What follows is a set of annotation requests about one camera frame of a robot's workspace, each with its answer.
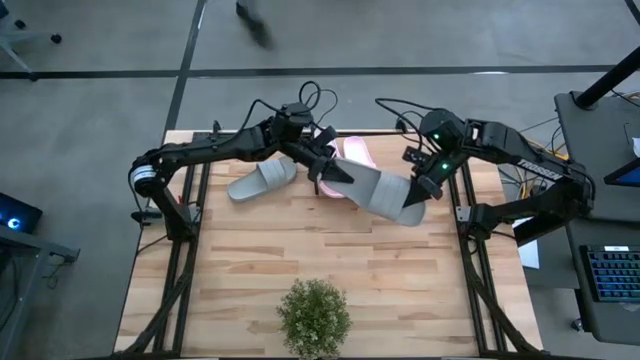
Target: wooden table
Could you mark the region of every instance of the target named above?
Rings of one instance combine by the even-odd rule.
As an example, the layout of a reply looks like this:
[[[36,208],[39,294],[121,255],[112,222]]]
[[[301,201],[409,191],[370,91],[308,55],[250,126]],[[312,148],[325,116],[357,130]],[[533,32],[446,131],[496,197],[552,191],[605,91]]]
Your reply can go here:
[[[170,131],[166,139],[190,141],[192,134]],[[400,158],[407,145],[401,137],[370,136],[366,143],[379,168],[409,175],[410,164]],[[324,279],[347,291],[353,326],[343,356],[477,354],[447,186],[440,201],[427,203],[422,224],[410,228],[349,200],[315,196],[302,166],[285,188],[248,203],[231,203],[227,185],[255,166],[224,161],[211,167],[183,356],[291,356],[278,333],[275,307],[296,278]],[[475,159],[470,166],[478,202],[503,203],[496,166]],[[176,197],[184,174],[182,169],[169,186]],[[197,182],[198,169],[194,178]],[[195,199],[197,184],[193,189]],[[508,226],[499,230],[511,233]],[[140,246],[163,234],[164,226],[146,229]],[[169,241],[161,242],[137,258],[116,350],[131,344],[158,309],[170,248]],[[487,249],[500,305],[527,340],[541,348],[515,242],[495,235]],[[169,325],[168,346],[171,319]]]

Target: green plant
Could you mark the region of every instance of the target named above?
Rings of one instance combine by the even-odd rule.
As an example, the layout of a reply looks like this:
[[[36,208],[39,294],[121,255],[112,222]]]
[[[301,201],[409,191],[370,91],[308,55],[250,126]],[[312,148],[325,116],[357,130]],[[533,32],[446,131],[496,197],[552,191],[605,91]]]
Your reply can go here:
[[[322,280],[296,279],[282,302],[276,310],[289,351],[305,360],[340,355],[351,327],[344,291]]]

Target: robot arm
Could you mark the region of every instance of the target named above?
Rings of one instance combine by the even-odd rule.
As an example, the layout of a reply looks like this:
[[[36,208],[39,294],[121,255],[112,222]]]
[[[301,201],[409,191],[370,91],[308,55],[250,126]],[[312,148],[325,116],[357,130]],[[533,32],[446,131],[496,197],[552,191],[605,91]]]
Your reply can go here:
[[[247,162],[263,161],[276,151],[309,168],[311,181],[323,179],[353,183],[331,157],[335,149],[326,145],[336,137],[333,128],[311,138],[302,130],[313,123],[309,108],[302,103],[284,105],[259,124],[235,134],[214,131],[205,139],[183,144],[165,144],[138,157],[129,171],[135,191],[151,198],[165,217],[170,240],[189,241],[194,236],[186,204],[179,204],[167,189],[176,171],[184,166],[228,159]]]
[[[497,122],[462,121],[444,109],[429,112],[420,134],[431,153],[407,147],[403,159],[414,164],[412,187],[405,206],[442,196],[442,184],[469,157],[511,164],[555,182],[542,194],[498,206],[478,204],[457,209],[469,239],[486,240],[498,224],[532,217],[516,228],[520,244],[551,232],[593,208],[595,188],[584,166],[564,161],[533,147],[518,131]]]

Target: person's foot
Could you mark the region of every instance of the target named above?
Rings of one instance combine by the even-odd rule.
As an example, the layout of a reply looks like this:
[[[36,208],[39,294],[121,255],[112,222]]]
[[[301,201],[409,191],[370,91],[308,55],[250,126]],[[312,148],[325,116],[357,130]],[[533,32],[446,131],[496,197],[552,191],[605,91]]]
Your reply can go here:
[[[269,30],[261,19],[252,18],[249,15],[249,10],[236,3],[236,14],[245,23],[251,37],[260,46],[268,48],[271,46],[271,37],[269,36]]]

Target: keyboard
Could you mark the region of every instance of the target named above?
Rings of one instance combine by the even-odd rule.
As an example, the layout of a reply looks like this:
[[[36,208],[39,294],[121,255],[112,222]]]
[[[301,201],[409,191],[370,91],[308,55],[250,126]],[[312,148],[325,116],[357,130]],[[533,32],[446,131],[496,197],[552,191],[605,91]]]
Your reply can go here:
[[[640,303],[640,246],[582,246],[594,300]]]

